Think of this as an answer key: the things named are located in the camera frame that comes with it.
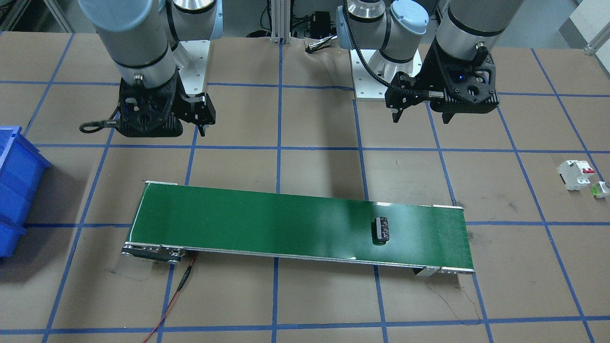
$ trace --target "conveyor belt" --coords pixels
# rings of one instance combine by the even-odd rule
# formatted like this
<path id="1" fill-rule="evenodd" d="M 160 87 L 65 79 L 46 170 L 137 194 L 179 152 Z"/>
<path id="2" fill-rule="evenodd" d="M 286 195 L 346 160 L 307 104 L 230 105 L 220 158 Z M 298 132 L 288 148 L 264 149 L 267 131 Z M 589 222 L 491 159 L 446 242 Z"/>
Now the conveyor belt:
<path id="1" fill-rule="evenodd" d="M 375 241 L 375 218 L 390 239 Z M 461 208 L 146 183 L 124 253 L 178 262 L 183 250 L 472 273 Z"/>

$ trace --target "blue plastic bin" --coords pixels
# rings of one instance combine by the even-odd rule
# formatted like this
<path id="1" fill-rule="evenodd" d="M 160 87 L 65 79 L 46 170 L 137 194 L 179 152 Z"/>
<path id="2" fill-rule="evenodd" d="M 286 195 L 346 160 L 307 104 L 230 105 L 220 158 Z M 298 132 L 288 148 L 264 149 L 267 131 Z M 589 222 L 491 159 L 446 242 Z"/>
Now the blue plastic bin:
<path id="1" fill-rule="evenodd" d="M 19 126 L 0 126 L 0 257 L 13 255 L 44 170 L 51 166 L 21 135 Z"/>

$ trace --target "white mounting plate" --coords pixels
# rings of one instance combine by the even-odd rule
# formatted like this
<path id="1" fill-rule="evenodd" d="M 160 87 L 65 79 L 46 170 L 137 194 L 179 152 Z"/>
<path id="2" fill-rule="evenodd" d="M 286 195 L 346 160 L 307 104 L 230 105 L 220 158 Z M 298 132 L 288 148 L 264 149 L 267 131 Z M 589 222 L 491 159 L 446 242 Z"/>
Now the white mounting plate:
<path id="1" fill-rule="evenodd" d="M 181 44 L 187 51 L 188 65 L 180 69 L 180 78 L 187 95 L 193 96 L 203 92 L 206 86 L 210 41 L 186 40 Z"/>
<path id="2" fill-rule="evenodd" d="M 371 56 L 376 50 L 361 50 L 364 58 L 369 61 Z M 384 101 L 387 87 L 378 83 L 370 76 L 369 73 L 364 69 L 356 50 L 350 50 L 351 57 L 351 75 L 354 78 L 354 93 L 356 94 L 357 100 L 369 100 L 369 101 Z M 410 76 L 419 74 L 422 69 L 422 58 L 419 53 L 419 49 L 413 56 L 413 73 Z"/>

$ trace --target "blue grid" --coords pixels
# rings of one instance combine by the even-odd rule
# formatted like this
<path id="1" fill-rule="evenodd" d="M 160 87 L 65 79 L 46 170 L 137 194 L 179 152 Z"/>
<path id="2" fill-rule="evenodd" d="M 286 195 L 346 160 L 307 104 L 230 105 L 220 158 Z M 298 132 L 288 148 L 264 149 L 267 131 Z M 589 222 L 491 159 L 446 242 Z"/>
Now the blue grid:
<path id="1" fill-rule="evenodd" d="M 115 83 L 115 82 L 57 82 L 55 81 L 55 77 L 57 75 L 57 72 L 59 71 L 59 68 L 61 67 L 61 64 L 63 62 L 64 57 L 66 56 L 66 53 L 70 47 L 70 44 L 72 42 L 74 38 L 74 35 L 71 35 L 70 39 L 68 40 L 68 43 L 66 44 L 66 47 L 63 51 L 63 54 L 60 58 L 60 60 L 57 63 L 57 66 L 53 72 L 53 75 L 51 76 L 51 79 L 49 81 L 2 81 L 0 80 L 0 84 L 46 84 L 47 87 L 45 88 L 45 91 L 43 92 L 42 98 L 37 106 L 37 108 L 35 109 L 35 112 L 32 115 L 32 118 L 26 128 L 26 130 L 24 131 L 24 134 L 27 134 L 27 132 L 29 131 L 29 128 L 32 126 L 32 123 L 34 122 L 40 108 L 41 105 L 43 104 L 46 95 L 48 93 L 48 90 L 50 89 L 50 86 L 52 85 L 110 85 L 110 86 L 117 86 L 119 83 Z M 583 150 L 520 150 L 517 149 L 510 130 L 508 128 L 508 125 L 506 124 L 506 120 L 504 119 L 504 116 L 501 112 L 501 109 L 498 108 L 498 114 L 500 115 L 500 118 L 502 119 L 502 122 L 504 124 L 504 128 L 506 130 L 506 133 L 509 137 L 509 140 L 511 141 L 511 145 L 512 145 L 512 149 L 460 149 L 460 148 L 442 148 L 440 146 L 439 143 L 439 139 L 438 139 L 438 135 L 436 132 L 436 128 L 434 126 L 434 121 L 432 119 L 432 113 L 430 111 L 429 106 L 427 106 L 427 111 L 428 111 L 428 115 L 429 115 L 429 120 L 430 120 L 430 124 L 432 127 L 432 131 L 434 133 L 434 138 L 435 138 L 435 143 L 436 143 L 436 147 L 435 148 L 365 148 L 362 146 L 362 140 L 361 140 L 361 131 L 360 131 L 360 124 L 359 124 L 359 118 L 358 118 L 358 111 L 357 111 L 357 104 L 356 101 L 353 101 L 353 105 L 354 105 L 354 117 L 355 117 L 355 121 L 356 121 L 356 131 L 357 131 L 357 139 L 358 139 L 358 147 L 354 148 L 354 147 L 314 147 L 314 146 L 282 146 L 281 145 L 281 129 L 282 129 L 282 124 L 281 124 L 281 115 L 282 115 L 282 88 L 312 88 L 312 89 L 329 89 L 329 88 L 333 88 L 333 89 L 342 89 L 342 90 L 347 90 L 347 91 L 353 91 L 353 88 L 351 87 L 344 87 L 344 86 L 306 86 L 306 85 L 283 85 L 282 84 L 282 63 L 283 63 L 283 56 L 282 56 L 282 45 L 279 45 L 279 81 L 278 84 L 233 84 L 233 83 L 221 83 L 221 82 L 210 82 L 209 85 L 221 85 L 221 86 L 231 86 L 231 87 L 277 87 L 278 88 L 278 144 L 277 146 L 212 146 L 212 145 L 197 145 L 196 144 L 196 140 L 197 140 L 197 131 L 194 130 L 193 132 L 193 140 L 192 140 L 192 144 L 191 145 L 113 145 L 110 144 L 110 141 L 112 140 L 112 136 L 114 133 L 114 129 L 112 129 L 109 133 L 108 139 L 106 144 L 38 144 L 37 146 L 50 146 L 50 147 L 85 147 L 85 148 L 104 148 L 104 152 L 102 154 L 102 158 L 101 161 L 98 165 L 98 169 L 96 171 L 93 183 L 91 185 L 91 189 L 89 191 L 88 197 L 87 197 L 87 202 L 85 203 L 85 207 L 83 210 L 83 213 L 81 215 L 81 220 L 79 223 L 72 223 L 72 224 L 63 224 L 63 223 L 31 223 L 28 224 L 28 227 L 39 227 L 39 228 L 77 228 L 75 237 L 73 239 L 73 243 L 71 246 L 71 250 L 68 256 L 68 260 L 66 262 L 66 266 L 65 269 L 63 271 L 63 275 L 62 275 L 62 279 L 60 282 L 60 286 L 59 289 L 57 291 L 57 295 L 56 295 L 56 299 L 54 302 L 54 305 L 52 307 L 52 311 L 51 314 L 49 316 L 49 320 L 47 323 L 46 328 L 44 329 L 16 329 L 16 330 L 0 330 L 0 335 L 8 335 L 8 334 L 42 334 L 43 335 L 43 339 L 42 342 L 46 342 L 48 340 L 48 337 L 50 334 L 76 334 L 76 333 L 147 333 L 149 332 L 152 327 L 141 327 L 141 328 L 61 328 L 61 329 L 53 329 L 52 325 L 53 325 L 53 321 L 55 319 L 55 315 L 57 313 L 57 308 L 59 307 L 59 303 L 61 300 L 61 296 L 63 293 L 63 288 L 65 287 L 65 283 L 66 283 L 66 279 L 68 276 L 68 272 L 70 271 L 70 266 L 71 266 L 71 262 L 73 260 L 74 257 L 74 252 L 76 251 L 76 246 L 77 243 L 79 241 L 81 232 L 83 228 L 98 228 L 98 227 L 102 227 L 102 226 L 114 226 L 114 227 L 119 227 L 119 228 L 127 228 L 130 227 L 130 224 L 128 223 L 95 223 L 95 224 L 89 224 L 89 223 L 85 223 L 85 217 L 87 215 L 91 200 L 93 198 L 93 194 L 95 192 L 95 188 L 100 176 L 100 172 L 102 170 L 102 167 L 104 165 L 104 161 L 106 159 L 108 150 L 110 148 L 185 148 L 185 149 L 190 149 L 190 157 L 188 160 L 188 168 L 187 168 L 187 174 L 185 177 L 185 184 L 189 183 L 190 180 L 190 175 L 191 175 L 191 170 L 192 170 L 192 164 L 193 164 L 193 159 L 194 159 L 194 155 L 195 155 L 195 151 L 198 149 L 251 149 L 251 150 L 277 150 L 278 152 L 278 157 L 277 157 L 277 174 L 276 174 L 276 191 L 279 193 L 280 191 L 280 178 L 281 178 L 281 151 L 282 150 L 355 150 L 359 152 L 360 155 L 360 161 L 361 161 L 361 170 L 362 170 L 362 183 L 363 183 L 363 189 L 364 189 L 364 195 L 365 195 L 365 199 L 368 200 L 368 189 L 367 189 L 367 178 L 366 178 L 366 172 L 365 172 L 365 163 L 364 163 L 364 151 L 437 151 L 439 154 L 439 159 L 441 161 L 442 167 L 443 167 L 443 172 L 445 174 L 445 179 L 447 182 L 447 187 L 448 187 L 448 191 L 450 193 L 450 197 L 451 197 L 451 201 L 452 203 L 455 205 L 456 204 L 456 200 L 453 194 L 453 188 L 451 186 L 451 181 L 450 181 L 450 176 L 449 173 L 447 171 L 447 167 L 445 165 L 445 161 L 443 158 L 443 152 L 446 151 L 460 151 L 460 152 L 496 152 L 496 153 L 514 153 L 515 156 L 517 157 L 517 160 L 519 162 L 520 168 L 522 169 L 523 175 L 526 179 L 526 182 L 528 184 L 528 187 L 530 189 L 531 195 L 534 198 L 534 202 L 536 204 L 536 207 L 539 211 L 540 217 L 541 217 L 541 221 L 540 222 L 519 222 L 519 221 L 479 221 L 479 222 L 467 222 L 468 225 L 530 225 L 530 226 L 544 226 L 545 230 L 547 232 L 548 238 L 550 240 L 551 246 L 553 247 L 553 251 L 555 253 L 555 256 L 558 260 L 558 263 L 560 265 L 560 268 L 562 270 L 562 273 L 564 275 L 565 278 L 565 282 L 567 283 L 569 289 L 570 289 L 570 293 L 573 297 L 573 300 L 575 302 L 575 305 L 578 309 L 579 312 L 579 316 L 563 316 L 563 317 L 523 317 L 523 318 L 502 318 L 502 319 L 493 319 L 493 318 L 488 318 L 487 317 L 487 312 L 484 306 L 484 300 L 483 300 L 483 295 L 482 292 L 479 288 L 479 284 L 478 284 L 478 280 L 476 275 L 473 275 L 473 281 L 474 281 L 474 285 L 475 285 L 475 289 L 476 289 L 476 293 L 478 296 L 478 300 L 479 300 L 479 304 L 481 306 L 481 310 L 482 310 L 482 315 L 483 315 L 483 320 L 479 321 L 479 320 L 439 320 L 439 321 L 414 321 L 414 322 L 386 322 L 386 318 L 385 318 L 385 312 L 384 312 L 384 305 L 383 305 L 383 296 L 382 296 L 382 289 L 381 289 L 381 283 L 379 280 L 379 272 L 378 272 L 378 268 L 377 266 L 373 266 L 373 274 L 375 276 L 375 282 L 376 282 L 376 289 L 377 289 L 377 296 L 378 296 L 378 303 L 379 303 L 379 313 L 380 313 L 380 321 L 379 322 L 369 322 L 369 323 L 327 323 L 327 324 L 278 324 L 278 312 L 277 312 L 277 308 L 278 308 L 278 273 L 279 273 L 279 259 L 275 258 L 274 259 L 274 280 L 273 280 L 273 313 L 272 313 L 272 324 L 271 325 L 236 325 L 236 326 L 232 326 L 232 325 L 228 325 L 228 326 L 197 326 L 197 327 L 166 327 L 164 325 L 164 323 L 161 325 L 161 327 L 159 328 L 159 334 L 157 336 L 157 342 L 161 342 L 162 341 L 162 336 L 164 332 L 202 332 L 202 331 L 260 331 L 260 330 L 264 330 L 264 331 L 271 331 L 271 341 L 275 343 L 276 337 L 277 337 L 277 331 L 278 330 L 302 330 L 302 329 L 324 329 L 324 328 L 381 328 L 382 329 L 382 333 L 383 333 L 383 340 L 384 343 L 388 342 L 388 337 L 387 337 L 387 327 L 428 327 L 428 326 L 444 326 L 444 325 L 463 325 L 463 324 L 469 324 L 469 325 L 475 325 L 477 323 L 484 323 L 486 326 L 486 330 L 487 330 L 487 335 L 489 337 L 489 341 L 490 343 L 493 343 L 493 336 L 490 330 L 490 324 L 496 324 L 496 323 L 534 323 L 534 322 L 582 322 L 586 331 L 587 331 L 587 335 L 589 336 L 589 339 L 591 342 L 594 342 L 594 338 L 592 336 L 592 333 L 589 329 L 588 326 L 588 322 L 592 322 L 592 321 L 601 321 L 601 320 L 610 320 L 610 316 L 585 316 L 584 312 L 580 306 L 580 303 L 578 301 L 578 297 L 576 296 L 576 293 L 573 289 L 572 283 L 570 281 L 570 278 L 567 274 L 567 271 L 564 267 L 563 261 L 561 259 L 561 256 L 559 254 L 559 250 L 557 249 L 554 240 L 553 240 L 553 236 L 551 235 L 550 232 L 550 227 L 551 226 L 566 226 L 566 225 L 575 225 L 575 226 L 579 226 L 579 225 L 598 225 L 598 226 L 610 226 L 610 222 L 548 222 L 546 221 L 540 204 L 537 200 L 536 194 L 534 193 L 533 187 L 531 185 L 531 182 L 529 180 L 529 177 L 527 175 L 527 172 L 525 170 L 525 167 L 523 166 L 523 162 L 520 158 L 520 153 L 586 153 L 587 156 L 589 157 L 592 165 L 594 166 L 594 168 L 596 169 L 596 171 L 598 172 L 598 174 L 600 175 L 600 179 L 603 179 L 601 176 L 601 173 L 599 173 L 599 170 L 597 168 L 597 165 L 595 164 L 593 158 L 592 158 L 592 153 L 595 154 L 608 154 L 610 153 L 610 151 L 591 151 L 588 150 L 587 147 L 584 144 L 584 141 L 582 140 L 578 130 L 576 129 L 576 126 L 574 125 L 572 119 L 570 118 L 570 115 L 567 111 L 567 109 L 565 108 L 565 106 L 563 105 L 563 102 L 561 100 L 562 97 L 588 97 L 588 98 L 608 98 L 610 97 L 610 95 L 578 95 L 578 94 L 560 94 L 556 91 L 551 79 L 549 78 L 549 76 L 547 75 L 546 71 L 544 70 L 544 67 L 542 66 L 541 61 L 539 60 L 538 56 L 536 55 L 535 50 L 532 49 L 532 53 L 534 54 L 537 63 L 539 64 L 541 70 L 543 71 L 548 83 L 551 85 L 551 89 L 553 90 L 553 93 L 514 93 L 514 92 L 505 92 L 505 93 L 500 93 L 500 94 L 504 94 L 504 95 L 526 95 L 526 96 L 555 96 L 567 119 L 569 120 L 570 124 L 572 125 L 572 128 L 575 132 L 575 134 L 577 135 L 577 137 L 579 138 L 582 146 L 583 146 Z M 173 279 L 173 272 L 174 272 L 174 268 L 173 266 L 170 266 L 170 270 L 168 272 L 168 279 L 167 279 L 167 286 L 166 286 L 166 291 L 165 291 L 165 298 L 164 298 L 164 302 L 163 302 L 163 308 L 162 311 L 165 310 L 165 308 L 168 306 L 168 301 L 169 301 L 169 297 L 171 295 L 171 284 L 172 284 L 172 279 Z"/>

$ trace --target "white terminal block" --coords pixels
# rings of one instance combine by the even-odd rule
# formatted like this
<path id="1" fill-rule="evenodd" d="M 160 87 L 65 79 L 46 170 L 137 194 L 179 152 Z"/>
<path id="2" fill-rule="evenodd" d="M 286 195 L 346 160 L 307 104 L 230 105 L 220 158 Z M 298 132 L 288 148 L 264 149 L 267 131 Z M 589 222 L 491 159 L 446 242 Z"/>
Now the white terminal block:
<path id="1" fill-rule="evenodd" d="M 590 184 L 589 177 L 595 174 L 587 161 L 568 160 L 557 167 L 567 190 L 580 190 Z"/>
<path id="2" fill-rule="evenodd" d="M 600 181 L 592 185 L 591 193 L 593 193 L 593 196 L 598 199 L 610 197 L 610 181 Z"/>

